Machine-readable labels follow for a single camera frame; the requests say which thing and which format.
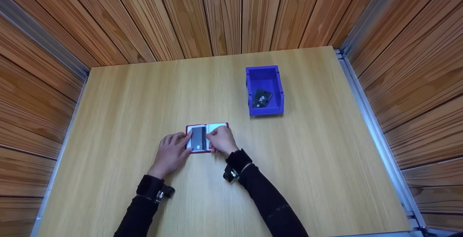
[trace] wood grain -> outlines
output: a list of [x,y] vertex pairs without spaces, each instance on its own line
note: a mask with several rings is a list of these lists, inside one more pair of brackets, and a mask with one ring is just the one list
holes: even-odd
[[[250,119],[245,67],[268,64],[279,65],[285,114]],[[334,51],[323,47],[94,68],[38,236],[112,236],[161,137],[223,121],[310,236],[410,230]],[[220,155],[191,155],[168,180],[175,196],[149,235],[269,236],[224,167]]]
[[281,0],[271,50],[299,47],[317,0]]
[[385,136],[401,169],[463,156],[463,96]]
[[243,54],[268,52],[280,0],[243,0]]
[[27,11],[48,33],[63,44],[88,68],[100,66],[98,61],[87,52],[68,31],[59,24],[36,0],[14,0]]
[[410,188],[420,212],[460,213],[463,211],[463,186]]
[[317,0],[299,48],[328,45],[352,0]]
[[212,56],[202,0],[163,0],[186,58]]
[[57,158],[61,143],[0,120],[0,145]]
[[0,197],[0,222],[35,220],[41,203],[41,198]]
[[79,0],[130,63],[155,61],[120,0]]
[[78,0],[36,0],[100,65],[127,64],[127,59]]
[[430,0],[390,0],[349,60],[360,76]]
[[121,1],[157,60],[184,58],[162,0]]
[[62,142],[75,105],[0,55],[0,120]]
[[22,31],[0,17],[0,55],[76,101],[83,82]]
[[427,227],[440,229],[463,230],[463,215],[461,214],[427,214],[423,213]]
[[[461,94],[462,34],[463,7],[460,7],[435,31],[419,39],[410,52],[387,61],[390,68],[365,87],[383,130],[397,127]],[[365,72],[360,82],[367,76]]]
[[423,43],[428,41],[426,45],[430,46],[429,42],[442,42],[442,36],[452,34],[448,29],[463,17],[460,11],[462,5],[462,0],[431,0],[360,76],[362,86],[369,87],[386,70],[398,61],[403,61],[405,57],[417,57],[414,50],[421,48]]
[[463,158],[402,171],[410,187],[463,185]]
[[55,161],[0,147],[0,164],[0,196],[43,197]]
[[7,237],[28,237],[34,223],[35,219],[0,222],[0,233]]
[[214,56],[241,53],[241,0],[203,0]]
[[352,0],[349,7],[347,8],[341,21],[339,21],[336,30],[331,36],[329,45],[334,48],[341,48],[342,44],[346,40],[347,36],[351,32],[354,25],[359,20],[360,16],[364,12],[371,0]]

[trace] wood paneling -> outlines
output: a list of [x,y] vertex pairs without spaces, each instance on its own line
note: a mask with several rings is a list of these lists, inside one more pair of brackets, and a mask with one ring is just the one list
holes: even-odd
[[428,214],[423,213],[427,227],[463,230],[463,215],[461,214]]
[[15,0],[89,67],[340,46],[370,0]]
[[41,203],[42,198],[0,197],[0,222],[35,219]]
[[241,53],[241,0],[204,0],[214,56]]
[[75,105],[0,55],[0,120],[62,142]]
[[460,213],[463,211],[463,186],[410,188],[420,212]]
[[0,196],[43,197],[55,161],[0,147]]
[[390,0],[349,60],[427,226],[463,229],[463,0]]
[[71,51],[88,68],[99,66],[98,61],[74,36],[53,18],[36,0],[14,0],[27,11],[45,30]]
[[130,63],[155,61],[120,0],[79,0]]
[[410,187],[463,185],[463,158],[402,172]]
[[100,65],[126,64],[127,59],[78,0],[36,0]]
[[317,0],[299,48],[328,45],[352,0]]
[[243,0],[243,54],[268,52],[280,0]]
[[385,136],[402,169],[463,156],[463,96]]
[[0,120],[0,145],[57,158],[61,143]]
[[360,76],[430,0],[390,0],[349,60]]
[[183,59],[162,0],[121,0],[158,61]]
[[186,58],[212,56],[202,0],[163,0]]
[[79,97],[83,82],[3,17],[0,17],[0,55],[72,100]]
[[463,92],[463,0],[432,0],[359,80],[389,130]]
[[0,222],[0,236],[28,237],[34,226],[35,219]]
[[281,0],[273,32],[272,51],[299,47],[316,1]]
[[362,15],[370,1],[371,0],[351,1],[328,43],[329,45],[332,45],[334,48],[341,48],[343,42],[346,40],[347,36],[351,32],[354,25],[357,23],[357,20]]

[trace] blue plastic bin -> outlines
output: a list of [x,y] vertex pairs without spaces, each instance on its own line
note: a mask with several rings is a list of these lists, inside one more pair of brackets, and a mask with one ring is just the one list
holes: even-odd
[[[281,86],[278,65],[247,67],[246,87],[248,88],[249,116],[283,114],[285,94]],[[264,108],[252,107],[252,100],[258,89],[273,94],[268,105]]]

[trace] wooden table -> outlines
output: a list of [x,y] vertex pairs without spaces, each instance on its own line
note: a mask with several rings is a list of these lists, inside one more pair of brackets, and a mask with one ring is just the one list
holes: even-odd
[[[249,117],[245,67],[277,64],[282,117]],[[229,122],[239,147],[311,237],[410,225],[332,47],[92,69],[39,236],[112,236],[159,140]],[[269,236],[220,155],[194,154],[169,183],[151,236]]]

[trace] black card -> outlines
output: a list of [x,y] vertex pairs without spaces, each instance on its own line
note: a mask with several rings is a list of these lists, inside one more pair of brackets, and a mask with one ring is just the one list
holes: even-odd
[[266,90],[258,89],[254,95],[254,100],[252,101],[253,108],[264,108],[270,102],[272,93]]
[[193,150],[205,150],[205,127],[192,128],[191,147]]

